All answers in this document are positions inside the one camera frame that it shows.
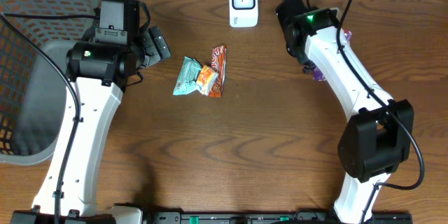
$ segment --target candy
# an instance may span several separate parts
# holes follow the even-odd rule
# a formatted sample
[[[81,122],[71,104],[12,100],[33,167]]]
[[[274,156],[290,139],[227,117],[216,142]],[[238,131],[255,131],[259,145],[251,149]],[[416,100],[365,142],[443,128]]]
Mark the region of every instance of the candy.
[[[202,67],[196,80],[196,84],[199,86],[201,94],[209,95],[211,86],[213,86],[217,77],[218,73],[216,73],[210,66]]]
[[[218,73],[218,78],[211,87],[209,97],[221,97],[225,80],[225,63],[227,62],[227,48],[220,45],[211,51],[211,68]]]
[[[196,80],[200,71],[201,64],[196,59],[185,57],[173,95],[187,95],[198,90],[200,87],[196,84]]]

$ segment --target gray basket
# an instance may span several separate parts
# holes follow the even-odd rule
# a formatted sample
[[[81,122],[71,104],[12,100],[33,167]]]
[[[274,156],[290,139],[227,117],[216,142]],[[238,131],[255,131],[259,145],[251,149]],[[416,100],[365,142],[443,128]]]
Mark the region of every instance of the gray basket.
[[[0,0],[0,11],[31,15],[94,15],[99,0]],[[67,50],[92,20],[8,18],[65,71]],[[55,149],[65,85],[54,69],[0,22],[0,162],[33,165]]]

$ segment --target brown tabletop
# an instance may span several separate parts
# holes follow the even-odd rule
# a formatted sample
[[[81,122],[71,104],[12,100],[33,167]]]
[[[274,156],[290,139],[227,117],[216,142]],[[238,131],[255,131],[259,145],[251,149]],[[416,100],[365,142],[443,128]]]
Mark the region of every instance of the brown tabletop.
[[[259,0],[253,28],[229,25],[228,0],[142,0],[171,48],[123,97],[99,172],[100,209],[116,202],[184,211],[328,209],[344,170],[337,143],[346,125],[326,82],[285,50],[274,9]],[[347,0],[311,0],[343,9]],[[448,221],[448,0],[354,0],[344,24],[374,79],[414,107],[414,136],[426,161],[417,190],[383,188],[376,211],[409,211],[415,223]],[[183,57],[211,61],[227,45],[222,98],[172,95]],[[49,162],[0,165],[0,223],[29,209]],[[414,151],[389,180],[417,179]]]

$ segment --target green part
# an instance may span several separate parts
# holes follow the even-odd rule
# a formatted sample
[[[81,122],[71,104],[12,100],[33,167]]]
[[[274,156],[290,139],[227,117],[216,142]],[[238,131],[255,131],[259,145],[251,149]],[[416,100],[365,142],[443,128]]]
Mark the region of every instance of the green part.
[[[199,224],[199,217],[190,217],[190,224]]]

